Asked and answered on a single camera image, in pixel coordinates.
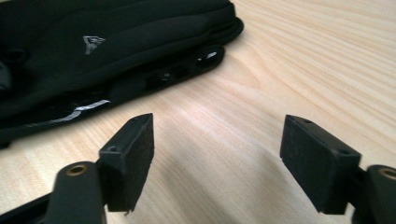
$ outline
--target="table surface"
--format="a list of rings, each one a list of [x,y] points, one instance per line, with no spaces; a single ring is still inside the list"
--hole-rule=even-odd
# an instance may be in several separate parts
[[[396,167],[396,2],[233,0],[245,31],[215,70],[0,150],[0,214],[153,113],[155,157],[135,211],[108,223],[350,223],[318,214],[279,158],[287,114]]]

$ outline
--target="black fabric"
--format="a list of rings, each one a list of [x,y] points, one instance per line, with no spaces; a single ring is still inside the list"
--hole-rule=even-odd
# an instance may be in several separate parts
[[[0,91],[0,143],[30,132],[15,131],[18,134],[5,137],[10,135],[10,129],[38,130],[31,124],[45,122],[46,118],[41,120],[38,115],[32,115],[42,114],[48,110],[43,105],[61,102],[59,99],[65,96],[70,99],[78,95],[90,101],[96,88],[106,92],[108,102],[104,105],[114,105],[114,102],[152,91],[139,89],[141,83],[138,84],[137,77],[154,85],[155,78],[150,77],[153,73],[177,67],[179,62],[190,63],[183,69],[199,63],[235,39],[242,29],[243,24],[235,17],[233,4],[228,0],[14,0],[1,3],[0,60],[10,78],[7,91]],[[205,49],[214,51],[201,58],[188,57],[197,57]],[[213,61],[213,55],[209,58],[212,59],[204,61]],[[187,75],[179,76],[199,75],[214,68],[213,65],[221,61],[222,53],[218,52],[215,58],[216,62],[207,64],[207,68],[187,69]],[[138,75],[137,71],[145,66],[157,66],[157,69],[146,69],[145,75]],[[6,83],[3,74],[0,81]],[[134,93],[111,88],[109,83],[128,85]],[[174,81],[155,85],[163,88],[171,83]],[[75,106],[63,102],[56,107],[70,105]],[[62,117],[58,112],[50,113]]]

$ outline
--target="triangular logo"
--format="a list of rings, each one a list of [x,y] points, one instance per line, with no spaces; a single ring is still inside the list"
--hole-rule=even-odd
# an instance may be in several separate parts
[[[96,49],[99,45],[105,42],[105,39],[99,36],[84,35],[82,38],[84,39],[84,42],[87,45],[87,48],[85,49],[86,55],[91,54],[94,49]]]

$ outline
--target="white logo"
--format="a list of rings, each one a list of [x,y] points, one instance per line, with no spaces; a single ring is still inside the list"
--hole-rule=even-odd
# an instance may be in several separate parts
[[[86,55],[91,54],[94,49],[96,49],[99,45],[105,42],[105,39],[99,36],[84,35],[82,38],[84,38],[84,42],[85,44],[87,44],[87,48],[85,49]]]

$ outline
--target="black pouch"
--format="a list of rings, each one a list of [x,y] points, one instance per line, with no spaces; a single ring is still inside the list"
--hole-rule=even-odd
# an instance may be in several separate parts
[[[0,144],[220,64],[243,30],[228,0],[0,4]]]

